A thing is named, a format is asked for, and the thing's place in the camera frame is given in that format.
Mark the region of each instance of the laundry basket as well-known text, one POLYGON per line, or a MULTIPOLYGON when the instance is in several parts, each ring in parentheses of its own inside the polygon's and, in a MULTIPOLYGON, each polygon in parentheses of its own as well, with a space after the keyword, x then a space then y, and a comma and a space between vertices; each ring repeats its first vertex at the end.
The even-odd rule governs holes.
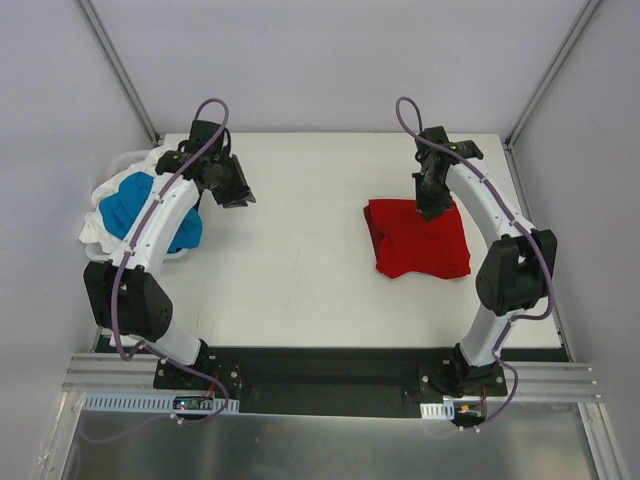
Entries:
MULTIPOLYGON (((129 165, 142 162, 145 158, 147 158, 149 152, 150 150, 136 150, 135 152, 123 153, 122 155, 116 157, 115 159, 113 159, 111 165, 109 166, 109 170, 107 171, 107 178, 112 177, 118 172, 126 170, 129 165)), ((168 253, 165 257, 165 260, 180 258, 184 256, 188 251, 188 248, 183 248, 175 253, 168 253)), ((86 244, 84 247, 84 252, 90 260, 96 262, 104 262, 109 259, 109 254, 102 251, 102 247, 99 243, 86 244)))

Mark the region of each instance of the wall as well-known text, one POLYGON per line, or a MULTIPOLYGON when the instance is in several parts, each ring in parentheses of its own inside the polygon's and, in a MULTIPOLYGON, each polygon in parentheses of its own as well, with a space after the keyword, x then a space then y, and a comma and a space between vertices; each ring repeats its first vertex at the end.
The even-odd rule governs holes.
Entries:
POLYGON ((70 0, 0 15, 0 476, 25 478, 93 332, 77 235, 109 159, 145 140, 70 0))
POLYGON ((594 362, 631 478, 640 478, 640 2, 605 2, 515 159, 540 226, 559 238, 570 345, 594 362))
POLYGON ((211 95, 236 132, 395 132, 410 95, 425 125, 505 136, 584 0, 94 3, 163 133, 211 95))

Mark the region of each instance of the blue cloth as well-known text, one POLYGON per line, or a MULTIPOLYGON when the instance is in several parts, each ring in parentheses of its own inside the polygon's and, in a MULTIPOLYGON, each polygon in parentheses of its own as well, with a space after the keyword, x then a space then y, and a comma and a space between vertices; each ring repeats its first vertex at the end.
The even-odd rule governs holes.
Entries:
MULTIPOLYGON (((100 202, 98 208, 104 226, 110 234, 121 240, 127 236, 151 193, 152 185, 151 175, 142 172, 134 173, 120 183, 117 193, 100 202)), ((178 228, 169 246, 169 253, 175 253, 181 248, 196 248, 200 245, 201 237, 202 219, 198 211, 192 208, 178 228)))

